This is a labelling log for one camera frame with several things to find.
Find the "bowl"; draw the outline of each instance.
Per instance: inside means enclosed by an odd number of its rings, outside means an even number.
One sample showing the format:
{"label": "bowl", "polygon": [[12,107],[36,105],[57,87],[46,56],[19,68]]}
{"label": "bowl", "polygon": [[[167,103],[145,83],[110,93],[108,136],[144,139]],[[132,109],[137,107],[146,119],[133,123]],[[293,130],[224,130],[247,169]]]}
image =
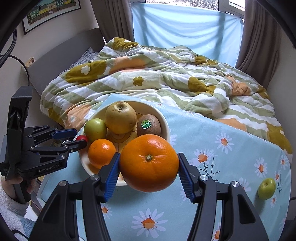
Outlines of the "bowl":
{"label": "bowl", "polygon": [[[165,117],[163,116],[163,114],[156,108],[154,108],[151,105],[148,105],[142,101],[125,101],[126,103],[130,104],[135,112],[137,113],[137,119],[139,119],[141,116],[146,115],[146,114],[151,114],[154,115],[159,123],[160,123],[160,128],[161,128],[161,133],[160,136],[162,138],[164,138],[165,140],[167,140],[168,142],[170,142],[170,130],[168,127],[168,123],[165,120]],[[105,120],[105,113],[107,108],[110,106],[111,104],[97,110],[94,115],[90,118],[94,119],[94,118],[100,118],[102,120]],[[112,132],[110,132],[109,130],[107,131],[107,136],[106,139],[108,139],[109,141],[111,141],[117,152],[121,152],[123,147],[129,143],[131,140],[135,139],[137,137],[137,130],[136,130],[136,126],[133,128],[132,131],[123,134],[123,135],[116,135]],[[78,135],[84,135],[84,126],[81,128],[81,131],[79,131]],[[83,166],[83,168],[86,170],[86,172],[91,176],[94,174],[98,174],[99,169],[94,167],[93,165],[91,165],[90,161],[89,161],[89,157],[88,157],[88,149],[89,149],[90,144],[82,150],[79,150],[79,157],[80,157],[80,161],[81,164]],[[125,186],[127,185],[126,182],[123,180],[121,174],[119,175],[119,178],[117,180],[117,184],[116,186]]]}

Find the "small orange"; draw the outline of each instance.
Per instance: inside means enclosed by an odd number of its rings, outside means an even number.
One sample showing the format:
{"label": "small orange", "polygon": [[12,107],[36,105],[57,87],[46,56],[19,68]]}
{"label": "small orange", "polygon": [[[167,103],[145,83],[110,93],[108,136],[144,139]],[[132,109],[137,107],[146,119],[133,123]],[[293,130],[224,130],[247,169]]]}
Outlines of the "small orange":
{"label": "small orange", "polygon": [[179,158],[165,139],[146,134],[126,144],[120,154],[119,167],[130,187],[143,192],[157,192],[174,182]]}
{"label": "small orange", "polygon": [[90,163],[101,169],[102,166],[108,165],[116,152],[116,148],[109,140],[95,140],[89,147],[88,157]]}

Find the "white wall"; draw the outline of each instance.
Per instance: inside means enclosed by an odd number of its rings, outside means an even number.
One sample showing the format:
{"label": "white wall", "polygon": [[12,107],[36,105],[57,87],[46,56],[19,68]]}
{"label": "white wall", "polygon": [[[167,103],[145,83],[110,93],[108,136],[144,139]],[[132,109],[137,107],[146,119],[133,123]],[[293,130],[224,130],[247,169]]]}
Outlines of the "white wall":
{"label": "white wall", "polygon": [[[67,39],[89,29],[98,27],[90,0],[82,0],[81,9],[56,17],[24,35],[22,24],[17,27],[17,42],[12,55],[26,62],[30,57],[36,60]],[[2,54],[11,44],[7,42]],[[0,149],[6,134],[7,114],[11,96],[21,85],[27,85],[27,76],[21,64],[9,58],[0,69]],[[40,97],[34,91],[30,102],[26,126],[54,124],[40,112]]]}
{"label": "white wall", "polygon": [[[296,196],[296,50],[287,35],[282,31],[279,62],[274,76],[267,88],[271,102],[274,104],[276,117],[285,131],[285,136],[293,148],[291,164],[291,196]],[[287,219],[296,216],[296,201],[291,201]]]}

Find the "window pane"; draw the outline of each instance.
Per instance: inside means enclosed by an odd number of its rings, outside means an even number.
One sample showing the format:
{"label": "window pane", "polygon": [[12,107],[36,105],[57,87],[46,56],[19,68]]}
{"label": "window pane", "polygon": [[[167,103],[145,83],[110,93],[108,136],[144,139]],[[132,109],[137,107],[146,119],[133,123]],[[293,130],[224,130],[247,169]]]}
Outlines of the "window pane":
{"label": "window pane", "polygon": [[219,0],[146,0],[146,2],[201,7],[217,11],[219,6]]}
{"label": "window pane", "polygon": [[245,9],[245,0],[230,0],[229,5],[244,11],[244,9]]}

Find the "floral tablecloth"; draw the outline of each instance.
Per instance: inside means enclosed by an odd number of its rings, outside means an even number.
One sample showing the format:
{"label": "floral tablecloth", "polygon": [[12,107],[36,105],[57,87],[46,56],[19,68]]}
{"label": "floral tablecloth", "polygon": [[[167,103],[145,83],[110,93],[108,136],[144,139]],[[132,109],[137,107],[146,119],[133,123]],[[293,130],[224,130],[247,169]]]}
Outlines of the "floral tablecloth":
{"label": "floral tablecloth", "polygon": [[[101,106],[130,96],[112,94]],[[289,161],[280,147],[242,130],[213,121],[200,114],[187,112],[160,103],[142,100],[157,107],[170,128],[170,143],[177,153],[183,152],[189,163],[214,180],[230,183],[237,180],[258,211],[270,241],[277,241],[287,215],[291,171]],[[61,180],[76,183],[89,175],[83,169],[78,153],[72,153],[68,167],[51,174],[41,197],[46,201]],[[256,192],[266,177],[276,181],[275,194],[262,201]],[[179,176],[163,191],[142,193],[129,186],[115,189],[102,211],[112,240],[161,241],[186,240],[196,204],[186,198]],[[217,202],[213,240],[218,240],[222,202]],[[81,201],[77,204],[79,235],[86,239]]]}

